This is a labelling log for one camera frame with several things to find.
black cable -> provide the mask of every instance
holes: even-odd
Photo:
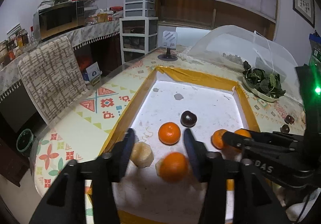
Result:
[[[304,212],[304,210],[305,210],[305,208],[306,208],[306,206],[307,206],[307,204],[308,204],[308,202],[309,202],[309,199],[310,199],[311,194],[312,194],[312,193],[309,193],[309,195],[307,196],[307,199],[306,199],[306,201],[305,201],[305,204],[304,204],[304,206],[303,206],[303,209],[302,209],[299,217],[296,219],[295,222],[293,222],[293,224],[298,223],[298,221],[300,220],[300,217],[302,216],[302,214],[303,214],[303,212]]]

tablecloth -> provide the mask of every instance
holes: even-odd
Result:
[[[81,101],[44,136],[38,146],[34,175],[34,182],[41,196],[69,160],[84,162],[97,157],[124,108],[157,65],[197,70],[239,81],[261,131],[279,131],[285,123],[286,115],[291,114],[295,122],[290,125],[290,132],[304,133],[305,125],[301,120],[303,107],[298,102],[281,97],[275,103],[267,103],[244,88],[240,73],[208,63],[190,64],[180,58],[174,62],[161,61],[157,58],[160,53],[165,53],[165,50],[155,50],[109,80],[86,100]],[[89,185],[90,182],[87,181],[86,192]],[[86,215],[87,223],[93,223],[92,205],[87,196]]]
[[[116,34],[119,34],[119,20],[81,27],[59,35],[58,37],[68,37],[71,46],[76,50],[84,45]],[[33,49],[40,47],[45,43],[47,42],[34,45]],[[21,77],[18,72],[17,64],[24,56],[25,54],[18,56],[0,71],[0,102],[21,85],[21,82],[19,82]]]

round black base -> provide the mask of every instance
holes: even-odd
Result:
[[[176,61],[178,58],[173,55],[162,54],[162,55],[158,56],[158,59],[163,60],[163,61]]]

picture frame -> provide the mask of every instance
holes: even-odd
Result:
[[[293,10],[303,17],[313,28],[315,26],[314,0],[293,0]]]

green light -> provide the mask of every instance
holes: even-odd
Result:
[[[319,86],[316,87],[315,92],[320,95],[321,93],[321,88]]]

